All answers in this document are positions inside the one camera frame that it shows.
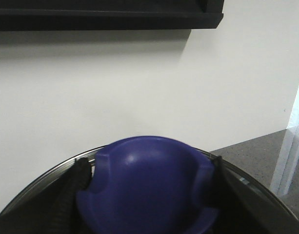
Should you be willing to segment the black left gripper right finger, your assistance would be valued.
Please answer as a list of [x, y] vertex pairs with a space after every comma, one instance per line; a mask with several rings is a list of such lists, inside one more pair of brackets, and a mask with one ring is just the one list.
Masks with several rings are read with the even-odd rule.
[[299, 234], [299, 221], [268, 203], [236, 179], [221, 157], [215, 166], [211, 205], [220, 210], [214, 234]]

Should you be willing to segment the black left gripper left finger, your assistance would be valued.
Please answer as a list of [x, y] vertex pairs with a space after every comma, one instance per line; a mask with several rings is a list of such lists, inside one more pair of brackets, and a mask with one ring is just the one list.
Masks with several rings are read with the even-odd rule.
[[89, 234], [76, 206], [76, 193], [91, 180], [91, 165], [81, 158], [44, 191], [0, 215], [0, 234]]

